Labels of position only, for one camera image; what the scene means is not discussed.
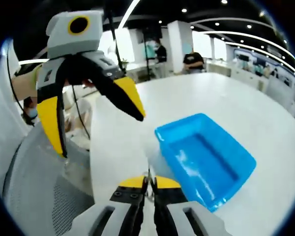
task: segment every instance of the black circle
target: black circle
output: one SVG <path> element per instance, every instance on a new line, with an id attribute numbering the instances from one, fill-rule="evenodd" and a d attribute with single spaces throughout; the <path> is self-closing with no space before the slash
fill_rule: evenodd
<path id="1" fill-rule="evenodd" d="M 70 30 L 72 33 L 81 33 L 88 26 L 88 20 L 84 17 L 79 17 L 71 22 Z"/>
<path id="2" fill-rule="evenodd" d="M 135 199 L 135 198 L 137 198 L 138 196 L 139 196 L 138 194 L 133 193 L 133 194 L 130 195 L 130 198 L 134 198 L 134 199 Z"/>
<path id="3" fill-rule="evenodd" d="M 120 192 L 115 192 L 114 195 L 115 195 L 116 197 L 119 197 L 119 196 L 122 195 L 122 193 L 120 193 Z"/>

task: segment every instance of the ceiling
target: ceiling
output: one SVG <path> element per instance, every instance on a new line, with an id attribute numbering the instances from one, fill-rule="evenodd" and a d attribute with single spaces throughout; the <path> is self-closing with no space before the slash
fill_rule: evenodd
<path id="1" fill-rule="evenodd" d="M 122 16 L 125 14 L 132 0 L 43 0 L 35 9 L 32 20 L 15 37 L 15 50 L 20 60 L 34 58 L 47 43 L 45 29 L 50 18 L 62 11 L 87 10 L 96 8 L 109 8 L 112 10 L 115 27 L 119 25 Z M 265 14 L 260 17 L 263 9 L 252 3 L 250 0 L 228 0 L 227 4 L 221 3 L 221 0 L 141 0 L 132 12 L 126 27 L 144 28 L 149 25 L 160 25 L 165 27 L 168 23 L 181 20 L 185 22 L 195 22 L 208 20 L 193 24 L 196 31 L 223 30 L 234 31 L 255 35 L 269 41 L 272 41 L 281 47 L 287 48 L 284 43 L 283 34 L 279 32 L 273 21 Z M 268 26 L 247 22 L 243 20 L 210 20 L 212 18 L 232 17 L 254 20 L 267 24 Z M 109 25 L 104 25 L 104 30 L 108 30 Z M 211 37 L 221 38 L 220 35 L 210 34 Z M 244 40 L 245 45 L 261 48 L 267 47 L 267 44 L 254 38 L 226 35 L 232 42 L 241 43 Z M 285 61 L 295 67 L 295 60 L 278 50 L 285 57 Z"/>

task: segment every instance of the white table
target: white table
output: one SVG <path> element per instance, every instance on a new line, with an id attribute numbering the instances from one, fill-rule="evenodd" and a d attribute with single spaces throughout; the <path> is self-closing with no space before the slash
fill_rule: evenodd
<path id="1" fill-rule="evenodd" d="M 137 89 L 147 114 L 142 123 L 105 97 L 95 103 L 90 149 L 95 201 L 109 199 L 119 182 L 146 171 L 147 156 L 157 174 L 172 177 L 154 129 L 205 113 L 257 161 L 247 182 L 215 214 L 233 236 L 274 233 L 295 203 L 295 119 L 265 94 L 218 74 L 153 80 Z"/>

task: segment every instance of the window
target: window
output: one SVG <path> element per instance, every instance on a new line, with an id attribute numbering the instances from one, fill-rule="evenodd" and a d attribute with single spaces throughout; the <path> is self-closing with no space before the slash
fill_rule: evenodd
<path id="1" fill-rule="evenodd" d="M 125 59 L 128 62 L 134 62 L 134 53 L 129 30 L 127 28 L 116 29 L 115 34 L 120 59 Z M 113 35 L 111 31 L 103 32 L 103 35 L 99 41 L 98 49 L 103 51 L 105 56 L 112 59 L 114 63 L 118 64 L 115 43 L 113 41 Z"/>
<path id="2" fill-rule="evenodd" d="M 207 34 L 192 31 L 193 50 L 203 58 L 212 58 L 211 39 Z"/>
<path id="3" fill-rule="evenodd" d="M 226 44 L 223 40 L 214 38 L 214 57 L 215 59 L 223 59 L 227 61 Z"/>

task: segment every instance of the person's arm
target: person's arm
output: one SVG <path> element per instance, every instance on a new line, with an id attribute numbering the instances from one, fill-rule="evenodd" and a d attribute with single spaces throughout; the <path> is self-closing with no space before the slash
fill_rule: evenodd
<path id="1" fill-rule="evenodd" d="M 37 97 L 36 81 L 41 65 L 23 75 L 12 78 L 12 85 L 19 101 L 27 97 Z"/>
<path id="2" fill-rule="evenodd" d="M 187 55 L 185 55 L 185 57 L 183 58 L 183 68 L 185 69 L 185 70 L 188 70 L 189 69 L 189 65 L 188 64 L 186 64 L 186 62 L 187 62 Z"/>
<path id="3" fill-rule="evenodd" d="M 199 53 L 195 53 L 197 62 L 187 65 L 188 68 L 190 67 L 198 67 L 203 65 L 203 58 Z"/>

